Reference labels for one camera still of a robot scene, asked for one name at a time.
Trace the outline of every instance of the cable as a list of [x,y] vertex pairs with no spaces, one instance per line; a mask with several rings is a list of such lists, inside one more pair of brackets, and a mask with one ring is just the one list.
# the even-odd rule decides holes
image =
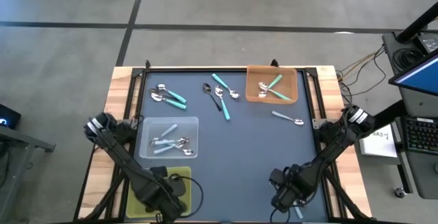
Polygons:
[[199,190],[201,191],[201,200],[200,200],[199,205],[196,208],[196,210],[193,211],[193,213],[191,213],[191,214],[188,214],[186,216],[181,216],[181,218],[189,218],[191,216],[194,216],[200,210],[201,206],[203,205],[203,202],[204,202],[204,190],[203,190],[203,187],[195,179],[192,179],[191,177],[186,177],[186,176],[180,176],[179,175],[177,177],[177,179],[178,178],[191,180],[193,183],[195,183],[199,187]]
[[374,87],[378,86],[381,82],[383,82],[383,80],[386,79],[386,73],[385,73],[385,72],[384,72],[384,71],[378,66],[378,64],[377,64],[377,62],[376,62],[376,58],[374,58],[374,63],[375,63],[375,65],[377,66],[377,68],[383,73],[383,78],[382,78],[377,84],[374,84],[371,88],[369,88],[369,89],[367,89],[367,90],[365,90],[365,91],[362,91],[362,92],[359,92],[359,93],[353,94],[353,95],[351,95],[351,97],[353,97],[353,96],[357,96],[357,95],[362,95],[362,94],[364,94],[364,93],[367,93],[368,91],[372,90]]
[[341,87],[341,90],[343,90],[342,86],[344,86],[344,88],[347,89],[347,90],[343,90],[343,91],[348,92],[348,95],[350,96],[350,99],[348,99],[342,92],[341,92],[341,96],[348,102],[348,104],[351,104],[353,102],[353,97],[351,96],[350,88],[347,85],[345,85],[343,82],[340,82],[339,85]]
[[392,55],[392,62],[399,71],[403,71],[423,57],[423,53],[416,48],[399,49]]
[[[271,216],[269,217],[269,222],[270,222],[271,224],[273,224],[273,222],[272,222],[272,217],[274,216],[274,213],[275,213],[276,211],[277,211],[277,208],[275,208],[274,211],[272,211]],[[285,223],[288,223],[288,222],[289,222],[289,219],[290,219],[290,210],[287,210],[287,219],[286,219],[286,222],[285,222]]]
[[357,81],[359,80],[359,75],[361,74],[362,69],[363,69],[368,63],[370,63],[371,61],[377,59],[377,57],[380,56],[380,55],[384,52],[384,51],[382,51],[382,49],[383,49],[383,47],[381,47],[380,49],[378,49],[378,51],[374,54],[374,57],[373,57],[370,61],[368,61],[368,62],[366,62],[365,64],[362,65],[362,67],[357,71],[356,80],[354,80],[352,83],[347,84],[347,86],[351,86],[351,85],[357,83]]
[[345,77],[346,77],[351,71],[353,71],[353,69],[355,69],[356,67],[358,67],[360,64],[362,64],[362,63],[365,62],[366,60],[370,59],[375,53],[376,53],[376,52],[371,53],[371,54],[365,56],[364,58],[362,58],[362,59],[360,59],[360,60],[358,60],[358,61],[356,61],[356,62],[353,62],[352,64],[348,65],[346,68],[342,69],[341,72],[344,72],[346,69],[348,69],[348,68],[350,68],[350,66],[352,66],[352,68],[351,68],[350,70],[348,70],[348,71],[344,74],[344,76],[341,77],[341,78],[339,78],[337,81],[341,82],[341,81],[342,81],[342,80],[343,80],[343,79],[344,79],[344,78],[345,78]]
[[132,127],[132,129],[134,129],[134,130],[136,130],[138,128],[138,126],[143,123],[144,116],[142,116],[141,114],[137,114],[137,115],[132,116],[132,118],[131,118],[131,125],[130,126],[132,126],[132,120],[134,120],[135,118],[137,118],[137,124],[134,125],[134,127]]

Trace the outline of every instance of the black desk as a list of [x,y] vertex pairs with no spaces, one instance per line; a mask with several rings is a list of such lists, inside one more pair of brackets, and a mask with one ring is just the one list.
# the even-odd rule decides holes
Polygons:
[[[394,74],[397,74],[399,70],[392,61],[394,52],[399,49],[413,48],[415,45],[412,42],[400,44],[396,41],[394,34],[384,34],[382,38],[392,71]],[[400,159],[398,170],[405,192],[412,193],[413,190],[400,152],[406,153],[407,161],[420,197],[425,199],[438,199],[438,191],[436,190],[436,186],[438,186],[438,174],[435,172],[438,156],[405,151],[403,147],[403,130],[400,119],[398,118],[406,115],[424,118],[438,117],[438,97],[406,88],[399,88],[399,90],[402,95],[402,100],[397,101],[375,116],[376,129],[380,129],[393,121],[397,124],[402,139],[400,143],[396,144]]]

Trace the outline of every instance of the dark blue table surface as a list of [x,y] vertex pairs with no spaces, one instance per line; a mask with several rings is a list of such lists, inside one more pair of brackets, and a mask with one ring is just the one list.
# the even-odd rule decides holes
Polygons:
[[[135,159],[144,167],[189,166],[192,177],[204,190],[201,210],[189,218],[196,221],[269,221],[270,205],[275,189],[268,179],[274,168],[312,160],[315,145],[311,117],[302,74],[298,74],[298,101],[293,105],[274,105],[248,102],[245,98],[246,73],[218,73],[231,89],[238,91],[238,101],[224,91],[224,101],[231,120],[226,121],[211,98],[203,92],[203,83],[217,85],[211,73],[149,73],[146,79],[142,114],[145,117],[196,116],[199,119],[198,157],[186,160],[147,160],[138,155],[142,137],[139,136]],[[163,83],[187,99],[187,110],[168,103],[155,102],[148,89]],[[271,114],[277,111],[302,119],[297,126]],[[192,185],[192,210],[200,192]],[[314,200],[301,208],[304,219],[298,219],[291,209],[290,221],[325,222],[327,214],[322,187]],[[284,222],[287,214],[277,212],[273,221]]]

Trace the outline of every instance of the keyboard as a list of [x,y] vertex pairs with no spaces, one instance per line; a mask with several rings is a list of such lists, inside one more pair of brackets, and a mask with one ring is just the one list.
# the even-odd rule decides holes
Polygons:
[[405,118],[407,150],[438,155],[438,122]]

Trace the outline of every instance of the yellow tray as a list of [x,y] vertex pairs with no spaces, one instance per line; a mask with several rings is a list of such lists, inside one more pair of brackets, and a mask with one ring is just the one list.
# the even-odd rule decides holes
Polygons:
[[[168,167],[167,173],[168,175],[177,173],[181,176],[192,177],[192,170],[188,166]],[[185,185],[185,194],[179,197],[179,200],[184,202],[187,206],[187,211],[182,215],[188,215],[192,211],[192,181],[186,179],[183,179],[183,181]],[[126,216],[128,218],[155,218],[157,213],[159,212],[146,212],[144,205],[138,201],[137,197],[134,195],[134,191],[131,189],[131,185],[129,185]]]

